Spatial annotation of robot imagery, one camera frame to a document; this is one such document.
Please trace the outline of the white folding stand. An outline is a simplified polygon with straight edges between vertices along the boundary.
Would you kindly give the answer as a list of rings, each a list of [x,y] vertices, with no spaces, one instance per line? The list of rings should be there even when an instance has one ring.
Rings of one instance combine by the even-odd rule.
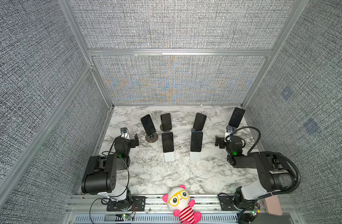
[[[200,152],[190,152],[190,160],[197,162],[200,161]]]
[[[173,161],[175,161],[175,153],[174,152],[164,153],[164,159],[165,159],[166,162],[173,162]]]

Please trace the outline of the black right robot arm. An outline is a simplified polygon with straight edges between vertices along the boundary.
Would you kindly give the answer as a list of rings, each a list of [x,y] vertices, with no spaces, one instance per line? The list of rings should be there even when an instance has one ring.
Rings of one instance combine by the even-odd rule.
[[[253,207],[261,199],[291,193],[300,185],[299,169],[280,153],[264,151],[244,155],[242,150],[245,143],[235,135],[227,138],[216,135],[215,146],[226,150],[227,162],[233,168],[257,170],[256,181],[235,190],[232,200],[238,210]]]

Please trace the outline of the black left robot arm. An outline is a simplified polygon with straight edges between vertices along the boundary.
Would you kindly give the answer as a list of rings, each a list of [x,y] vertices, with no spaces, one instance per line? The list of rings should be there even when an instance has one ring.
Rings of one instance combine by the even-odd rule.
[[[129,189],[130,174],[126,185],[117,181],[117,171],[129,171],[130,149],[139,146],[138,136],[129,139],[125,134],[115,138],[115,151],[108,151],[104,156],[91,156],[88,160],[81,190],[84,194],[101,196],[101,203],[107,205],[107,211],[137,210]]]

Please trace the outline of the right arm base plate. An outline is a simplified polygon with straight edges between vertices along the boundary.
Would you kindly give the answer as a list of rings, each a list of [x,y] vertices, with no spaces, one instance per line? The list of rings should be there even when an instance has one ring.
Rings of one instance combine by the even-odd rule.
[[[233,203],[233,195],[221,194],[218,196],[220,207],[222,211],[241,211]]]

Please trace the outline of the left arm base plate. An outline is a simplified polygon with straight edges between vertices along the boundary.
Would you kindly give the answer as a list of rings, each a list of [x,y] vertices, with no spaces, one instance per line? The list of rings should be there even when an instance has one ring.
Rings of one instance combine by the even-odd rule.
[[[124,200],[113,201],[109,199],[106,210],[108,212],[132,212],[132,211],[144,211],[146,204],[145,196],[131,196]]]

